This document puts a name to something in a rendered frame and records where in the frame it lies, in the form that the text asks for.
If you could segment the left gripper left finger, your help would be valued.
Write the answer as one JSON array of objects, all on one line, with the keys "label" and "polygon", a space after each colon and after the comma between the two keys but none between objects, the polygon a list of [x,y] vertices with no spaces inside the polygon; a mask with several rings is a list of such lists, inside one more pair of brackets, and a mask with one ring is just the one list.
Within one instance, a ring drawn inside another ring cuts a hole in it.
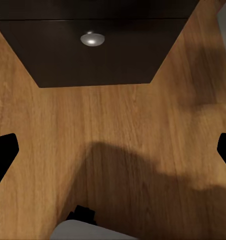
[{"label": "left gripper left finger", "polygon": [[0,136],[0,181],[19,152],[16,135],[10,133]]}]

